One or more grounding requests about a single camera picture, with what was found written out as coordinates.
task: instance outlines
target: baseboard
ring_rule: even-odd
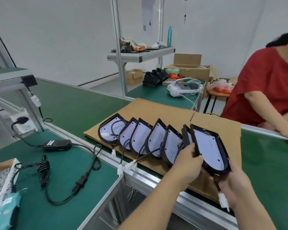
[[[105,82],[108,82],[108,81],[111,81],[111,80],[114,80],[116,78],[119,77],[119,74],[113,74],[112,76],[109,76],[109,77],[105,77],[105,78],[102,78],[102,79],[99,79],[97,81],[93,81],[93,82],[90,82],[90,83],[87,83],[85,85],[81,85],[80,87],[81,88],[92,88],[94,86],[97,86],[97,85],[101,85]]]

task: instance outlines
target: cardboard sheet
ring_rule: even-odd
[[[184,124],[190,126],[191,123],[210,131],[217,132],[223,141],[229,158],[238,164],[238,166],[242,167],[240,146],[241,125],[238,122],[214,115],[197,113],[192,110],[166,106],[140,98],[137,98],[129,105],[119,110],[118,113],[126,120],[130,120],[132,117],[136,119],[142,118],[151,125],[154,125],[157,119],[160,118],[165,125],[170,124],[180,133]],[[98,128],[102,122],[87,130],[84,134],[111,148],[111,145],[101,141],[98,136]],[[116,146],[115,150],[122,153],[119,146]],[[129,151],[125,151],[125,156],[132,160],[136,158],[136,154]],[[160,159],[156,159],[150,155],[139,163],[161,175],[165,175],[169,170]],[[189,185],[189,188],[218,202],[216,189],[204,174],[200,174],[200,176]]]

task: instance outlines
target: black hair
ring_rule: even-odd
[[[285,46],[288,44],[288,33],[282,34],[272,42],[268,43],[266,47]]]

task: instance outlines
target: teal power tool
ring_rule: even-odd
[[[0,230],[10,229],[18,219],[21,191],[11,193],[0,207]]]

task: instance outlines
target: red shirt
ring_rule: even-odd
[[[265,94],[281,115],[288,112],[288,63],[275,47],[258,50],[249,58],[221,117],[253,126],[265,122],[244,97],[251,91]]]

